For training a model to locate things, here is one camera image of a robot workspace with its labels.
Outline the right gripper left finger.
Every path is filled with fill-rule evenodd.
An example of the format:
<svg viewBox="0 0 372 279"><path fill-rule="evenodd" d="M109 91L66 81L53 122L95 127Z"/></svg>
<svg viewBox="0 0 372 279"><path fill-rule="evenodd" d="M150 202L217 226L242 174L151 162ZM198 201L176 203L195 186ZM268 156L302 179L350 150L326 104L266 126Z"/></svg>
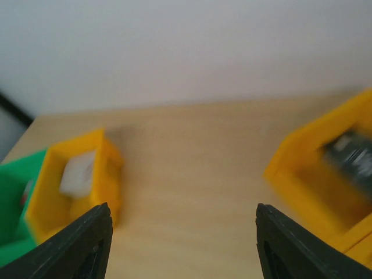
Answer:
<svg viewBox="0 0 372 279"><path fill-rule="evenodd" d="M112 235L108 204L94 206L33 250L1 267L1 278L104 278Z"/></svg>

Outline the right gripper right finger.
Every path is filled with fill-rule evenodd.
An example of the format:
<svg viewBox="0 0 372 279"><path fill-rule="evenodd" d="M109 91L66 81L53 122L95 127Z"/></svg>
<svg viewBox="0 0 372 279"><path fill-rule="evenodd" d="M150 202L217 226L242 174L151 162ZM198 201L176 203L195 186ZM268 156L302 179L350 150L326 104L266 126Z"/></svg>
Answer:
<svg viewBox="0 0 372 279"><path fill-rule="evenodd" d="M338 252L272 205L256 209L264 278L371 278L371 269Z"/></svg>

